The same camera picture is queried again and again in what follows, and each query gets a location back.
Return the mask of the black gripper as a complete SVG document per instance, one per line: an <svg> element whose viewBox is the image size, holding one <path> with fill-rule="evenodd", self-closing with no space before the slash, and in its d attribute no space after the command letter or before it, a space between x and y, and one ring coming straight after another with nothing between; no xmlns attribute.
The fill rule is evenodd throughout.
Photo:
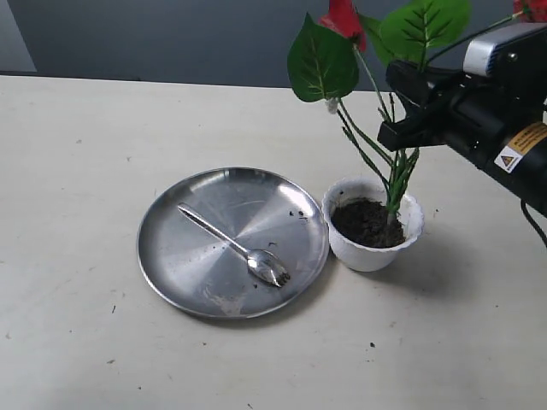
<svg viewBox="0 0 547 410"><path fill-rule="evenodd" d="M494 179L546 178L546 78L488 79L391 61L387 84L409 114L384 121L388 150L445 145Z"/></svg>

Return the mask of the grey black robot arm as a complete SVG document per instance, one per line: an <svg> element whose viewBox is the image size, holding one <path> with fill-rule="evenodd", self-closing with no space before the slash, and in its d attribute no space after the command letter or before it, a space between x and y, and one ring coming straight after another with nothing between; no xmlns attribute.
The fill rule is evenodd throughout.
<svg viewBox="0 0 547 410"><path fill-rule="evenodd" d="M521 212L542 240L545 232L530 215L546 213L546 138L529 149L517 142L545 132L546 88L517 90L511 83L391 61L385 73L405 108L404 119L384 121L378 140L389 151L447 146L521 201Z"/></svg>

